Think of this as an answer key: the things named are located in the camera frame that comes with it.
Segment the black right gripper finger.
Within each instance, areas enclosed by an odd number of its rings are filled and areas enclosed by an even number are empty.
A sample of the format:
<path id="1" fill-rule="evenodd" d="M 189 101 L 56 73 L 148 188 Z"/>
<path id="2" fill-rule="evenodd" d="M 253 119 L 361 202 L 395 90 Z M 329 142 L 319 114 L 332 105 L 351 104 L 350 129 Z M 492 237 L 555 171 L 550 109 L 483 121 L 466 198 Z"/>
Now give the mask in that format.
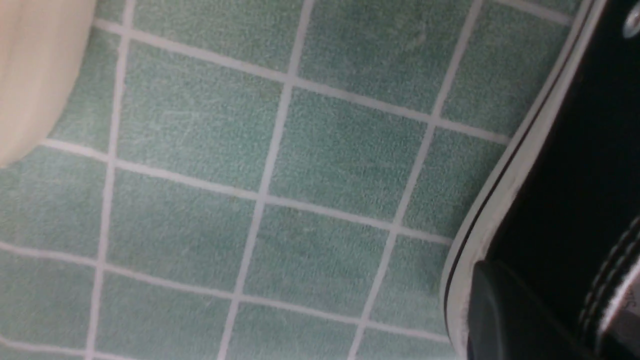
<path id="1" fill-rule="evenodd" d="M 473 267 L 469 360 L 594 360 L 521 279 L 500 263 Z"/>

